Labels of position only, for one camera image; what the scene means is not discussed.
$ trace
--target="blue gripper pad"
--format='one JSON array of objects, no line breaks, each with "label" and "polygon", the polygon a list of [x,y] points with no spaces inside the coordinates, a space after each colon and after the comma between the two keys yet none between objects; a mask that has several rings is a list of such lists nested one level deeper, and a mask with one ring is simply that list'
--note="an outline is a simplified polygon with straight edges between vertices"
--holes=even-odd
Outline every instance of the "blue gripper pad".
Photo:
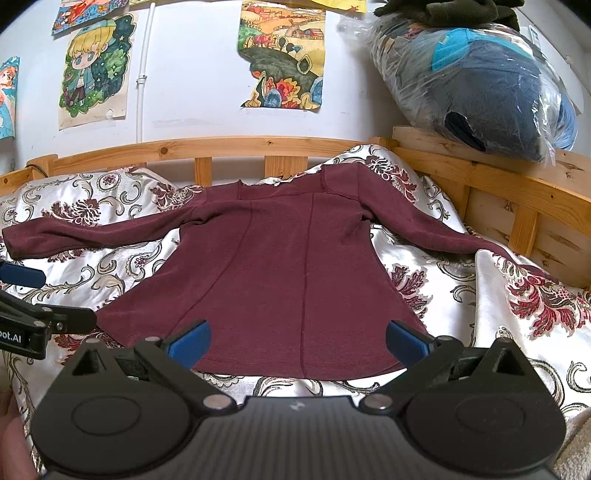
[{"label": "blue gripper pad", "polygon": [[386,328],[386,347],[406,368],[425,358],[431,352],[429,345],[434,340],[394,320]]},{"label": "blue gripper pad", "polygon": [[186,369],[192,369],[207,353],[212,342],[212,330],[207,322],[185,331],[165,346],[167,355]]},{"label": "blue gripper pad", "polygon": [[41,288],[45,285],[45,274],[36,268],[23,267],[7,262],[0,264],[0,281],[20,287]]}]

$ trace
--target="human hand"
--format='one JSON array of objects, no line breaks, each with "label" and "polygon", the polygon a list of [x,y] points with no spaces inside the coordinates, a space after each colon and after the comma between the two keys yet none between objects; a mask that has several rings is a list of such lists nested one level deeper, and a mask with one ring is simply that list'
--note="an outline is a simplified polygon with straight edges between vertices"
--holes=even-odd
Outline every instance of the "human hand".
[{"label": "human hand", "polygon": [[31,460],[12,391],[0,394],[0,479],[36,480],[37,469]]}]

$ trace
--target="paper poster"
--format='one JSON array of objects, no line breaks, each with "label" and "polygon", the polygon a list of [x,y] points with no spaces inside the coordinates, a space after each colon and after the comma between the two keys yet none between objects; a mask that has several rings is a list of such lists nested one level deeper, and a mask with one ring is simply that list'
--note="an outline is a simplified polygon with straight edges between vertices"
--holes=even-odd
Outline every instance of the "paper poster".
[{"label": "paper poster", "polygon": [[0,67],[0,138],[14,137],[17,80],[20,59],[12,57]]},{"label": "paper poster", "polygon": [[63,32],[89,20],[104,17],[115,8],[124,7],[128,0],[61,0],[53,33]]},{"label": "paper poster", "polygon": [[313,0],[314,3],[324,5],[328,8],[337,10],[347,10],[349,12],[367,12],[366,0]]},{"label": "paper poster", "polygon": [[325,19],[322,10],[242,3],[238,51],[258,79],[243,107],[320,107]]},{"label": "paper poster", "polygon": [[71,35],[61,83],[60,130],[127,113],[134,16],[100,20]]}]

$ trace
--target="wooden slat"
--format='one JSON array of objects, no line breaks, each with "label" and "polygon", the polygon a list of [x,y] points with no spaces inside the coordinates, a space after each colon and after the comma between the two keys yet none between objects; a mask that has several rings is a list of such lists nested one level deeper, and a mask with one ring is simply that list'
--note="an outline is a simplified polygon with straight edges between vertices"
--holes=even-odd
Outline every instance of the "wooden slat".
[{"label": "wooden slat", "polygon": [[515,212],[515,221],[509,238],[509,248],[516,254],[528,257],[534,247],[538,234],[538,212],[519,205]]},{"label": "wooden slat", "polygon": [[195,158],[195,185],[209,187],[212,184],[212,158]]},{"label": "wooden slat", "polygon": [[[44,155],[43,157],[33,158],[27,162],[27,165],[37,165],[43,169],[43,171],[47,174],[48,177],[53,177],[55,175],[53,171],[54,163],[57,160],[57,155]],[[33,169],[33,180],[44,179],[45,175],[41,173],[36,168]]]},{"label": "wooden slat", "polygon": [[580,194],[477,162],[429,152],[394,148],[412,168],[457,181],[530,207],[575,230],[591,236],[591,200]]},{"label": "wooden slat", "polygon": [[413,127],[394,127],[392,137],[400,147],[424,152],[450,155],[477,161],[528,177],[545,180],[575,193],[586,195],[591,184],[591,161],[588,157],[565,150],[556,151],[556,166],[479,152],[462,143],[453,142]]},{"label": "wooden slat", "polygon": [[457,214],[462,220],[464,220],[466,216],[466,208],[468,207],[468,198],[470,198],[470,187],[437,176],[432,176],[431,179],[445,192],[447,197],[452,201],[453,206],[456,208]]},{"label": "wooden slat", "polygon": [[363,142],[309,137],[203,137],[159,140],[59,158],[54,162],[54,174],[197,157],[277,155],[331,158],[359,143]]},{"label": "wooden slat", "polygon": [[513,204],[498,196],[471,189],[464,223],[487,238],[509,245],[515,221]]},{"label": "wooden slat", "polygon": [[14,192],[16,189],[33,179],[33,168],[25,167],[0,177],[0,196]]},{"label": "wooden slat", "polygon": [[265,177],[288,179],[308,169],[308,157],[265,156]]},{"label": "wooden slat", "polygon": [[380,145],[381,147],[385,147],[388,150],[392,151],[394,147],[398,147],[398,141],[393,140],[392,138],[384,138],[384,137],[369,137],[369,143]]},{"label": "wooden slat", "polygon": [[133,163],[131,165],[121,165],[120,167],[107,167],[107,171],[119,170],[120,168],[128,168],[128,167],[147,168],[148,164],[146,162],[143,162],[143,163]]},{"label": "wooden slat", "polygon": [[565,285],[585,288],[591,284],[591,238],[538,215],[538,234],[530,260],[558,277]]}]

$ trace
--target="shirt sleeve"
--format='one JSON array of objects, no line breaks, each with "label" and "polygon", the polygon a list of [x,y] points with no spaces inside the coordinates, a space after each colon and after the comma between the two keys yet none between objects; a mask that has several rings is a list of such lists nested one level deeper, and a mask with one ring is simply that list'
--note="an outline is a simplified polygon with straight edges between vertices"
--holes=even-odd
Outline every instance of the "shirt sleeve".
[{"label": "shirt sleeve", "polygon": [[169,231],[188,222],[196,208],[192,204],[168,212],[93,227],[56,218],[35,218],[4,228],[2,237],[14,260],[47,258],[76,248],[116,248],[159,240]]},{"label": "shirt sleeve", "polygon": [[[382,225],[418,247],[454,254],[475,254],[485,249],[515,263],[500,245],[469,233],[457,232],[422,212],[389,182],[361,164],[358,164],[357,188],[361,204],[371,210]],[[539,268],[528,265],[520,267],[535,275],[550,278]]]}]

